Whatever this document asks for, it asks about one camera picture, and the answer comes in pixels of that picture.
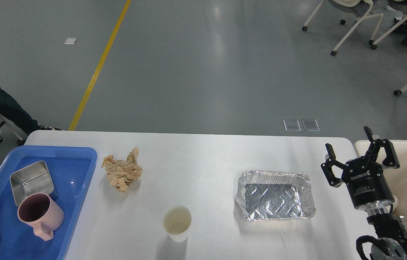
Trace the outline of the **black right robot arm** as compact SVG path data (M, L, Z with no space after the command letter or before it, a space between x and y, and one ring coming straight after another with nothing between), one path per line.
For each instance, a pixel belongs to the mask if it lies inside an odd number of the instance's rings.
M366 153L341 163L331 144L321 169L328 184L345 184L353 206L367 213L367 222L376 237L363 235L356 239L356 250L362 260L407 260L407 230L401 218L393 214L395 197L384 176L384 170L398 169L400 163L393 143L381 139L365 126L370 141Z

